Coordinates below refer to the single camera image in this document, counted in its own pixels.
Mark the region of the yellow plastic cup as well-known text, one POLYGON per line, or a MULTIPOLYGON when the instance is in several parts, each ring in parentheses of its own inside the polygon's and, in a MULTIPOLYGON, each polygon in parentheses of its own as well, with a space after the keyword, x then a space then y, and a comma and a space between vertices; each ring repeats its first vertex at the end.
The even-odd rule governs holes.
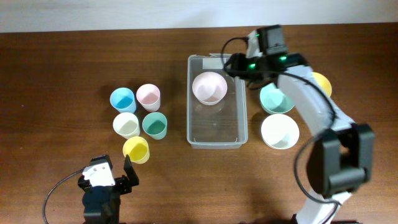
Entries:
POLYGON ((144 164, 150 158, 149 145, 144 138, 134 136, 124 143, 123 155, 124 157, 129 156, 133 163, 144 164))

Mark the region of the cream plastic cup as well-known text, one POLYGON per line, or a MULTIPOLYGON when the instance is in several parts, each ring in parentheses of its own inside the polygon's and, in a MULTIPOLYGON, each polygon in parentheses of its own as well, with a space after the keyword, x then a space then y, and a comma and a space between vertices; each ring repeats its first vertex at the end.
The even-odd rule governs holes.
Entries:
POLYGON ((120 113, 114 118, 113 129, 126 139, 139 136, 141 133, 137 116, 129 112, 120 113))

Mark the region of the green plastic cup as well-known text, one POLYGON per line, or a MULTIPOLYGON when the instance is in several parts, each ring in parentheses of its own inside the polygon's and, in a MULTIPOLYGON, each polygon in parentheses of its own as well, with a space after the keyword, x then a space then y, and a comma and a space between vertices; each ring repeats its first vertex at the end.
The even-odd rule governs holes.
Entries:
POLYGON ((161 140, 166 136, 167 125, 167 118, 160 112, 149 113, 142 121, 144 132, 155 140, 161 140))

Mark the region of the mint green bowl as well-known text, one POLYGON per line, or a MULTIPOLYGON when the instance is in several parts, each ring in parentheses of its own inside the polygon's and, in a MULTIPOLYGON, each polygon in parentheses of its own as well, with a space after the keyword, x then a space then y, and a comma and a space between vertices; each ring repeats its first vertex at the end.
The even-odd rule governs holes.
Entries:
POLYGON ((294 102, 273 83, 261 89, 259 98, 263 110, 269 114, 284 114, 295 106, 294 102))

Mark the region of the yellow bowl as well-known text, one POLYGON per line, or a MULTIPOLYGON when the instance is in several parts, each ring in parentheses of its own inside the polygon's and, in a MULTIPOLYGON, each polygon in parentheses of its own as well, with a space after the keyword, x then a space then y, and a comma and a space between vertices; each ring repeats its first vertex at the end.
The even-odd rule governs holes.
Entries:
POLYGON ((332 85, 329 79, 327 79, 327 77, 325 77, 321 73, 313 72, 312 74, 318 85, 330 97, 332 94, 332 85))

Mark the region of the blue plastic cup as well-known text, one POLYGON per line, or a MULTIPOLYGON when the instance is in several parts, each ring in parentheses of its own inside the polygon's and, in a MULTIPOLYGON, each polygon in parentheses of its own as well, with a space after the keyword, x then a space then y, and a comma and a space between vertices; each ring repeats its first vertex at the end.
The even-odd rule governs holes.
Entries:
POLYGON ((115 89, 109 101, 111 106, 120 113, 135 113, 137 110, 133 91, 125 87, 115 89))

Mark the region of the pink bowl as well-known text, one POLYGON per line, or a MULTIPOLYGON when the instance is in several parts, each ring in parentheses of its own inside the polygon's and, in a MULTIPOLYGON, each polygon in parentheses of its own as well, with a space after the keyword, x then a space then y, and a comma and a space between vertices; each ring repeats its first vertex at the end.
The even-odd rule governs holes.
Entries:
POLYGON ((203 72, 192 83, 192 92, 197 100, 204 105, 215 105, 226 95, 227 82, 220 74, 203 72))

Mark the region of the pink plastic cup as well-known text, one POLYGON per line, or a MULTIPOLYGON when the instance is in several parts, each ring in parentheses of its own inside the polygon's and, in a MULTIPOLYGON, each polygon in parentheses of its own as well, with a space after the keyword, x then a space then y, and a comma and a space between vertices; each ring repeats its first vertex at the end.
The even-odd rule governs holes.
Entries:
POLYGON ((136 97, 142 107, 149 112, 155 112, 160 108, 160 90, 153 84, 140 86, 136 97))

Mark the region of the white bowl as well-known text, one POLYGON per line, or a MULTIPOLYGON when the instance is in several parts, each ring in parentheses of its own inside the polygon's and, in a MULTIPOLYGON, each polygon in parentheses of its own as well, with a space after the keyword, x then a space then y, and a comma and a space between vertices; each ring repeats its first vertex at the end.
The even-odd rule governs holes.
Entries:
POLYGON ((297 123, 284 114, 272 114, 261 125, 261 136, 266 145, 273 149, 289 149, 299 140, 297 123))

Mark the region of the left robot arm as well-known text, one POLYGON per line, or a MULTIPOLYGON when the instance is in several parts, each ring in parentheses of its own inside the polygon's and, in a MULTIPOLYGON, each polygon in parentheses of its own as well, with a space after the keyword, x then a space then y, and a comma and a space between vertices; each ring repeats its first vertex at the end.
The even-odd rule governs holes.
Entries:
POLYGON ((85 192, 82 198, 86 223, 119 223, 121 196, 139 185, 139 178, 130 157, 124 161, 125 174, 114 178, 110 157, 95 157, 82 171, 78 186, 85 192))

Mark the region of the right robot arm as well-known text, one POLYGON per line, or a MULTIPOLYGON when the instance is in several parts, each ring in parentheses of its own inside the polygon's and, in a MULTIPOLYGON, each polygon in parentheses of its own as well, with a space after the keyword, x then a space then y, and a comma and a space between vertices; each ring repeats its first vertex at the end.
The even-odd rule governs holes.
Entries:
POLYGON ((246 53, 223 62, 231 77, 274 83, 293 102, 312 134, 294 159, 294 176, 306 196, 292 223, 330 223, 342 204, 371 179, 375 135, 357 124, 317 84, 299 53, 290 53, 280 25, 241 38, 246 53))

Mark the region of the white label on container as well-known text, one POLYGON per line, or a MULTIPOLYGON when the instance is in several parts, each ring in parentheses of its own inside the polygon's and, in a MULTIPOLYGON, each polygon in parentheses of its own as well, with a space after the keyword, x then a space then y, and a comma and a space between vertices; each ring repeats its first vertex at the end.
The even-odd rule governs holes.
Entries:
POLYGON ((223 63, 220 58, 203 58, 202 69, 204 70, 222 70, 223 63))

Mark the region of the clear plastic storage container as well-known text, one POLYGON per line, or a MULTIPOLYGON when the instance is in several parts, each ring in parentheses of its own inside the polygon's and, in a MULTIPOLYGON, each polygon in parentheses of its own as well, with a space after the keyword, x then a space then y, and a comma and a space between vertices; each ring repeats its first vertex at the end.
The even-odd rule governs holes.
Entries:
MULTIPOLYGON (((202 69, 203 58, 220 58, 191 55, 187 65, 187 141, 194 149, 237 149, 248 140, 246 85, 222 70, 202 69), (194 79, 203 72, 220 74, 227 82, 225 97, 215 105, 200 103, 192 92, 194 79)), ((227 61, 228 55, 221 58, 227 61)))

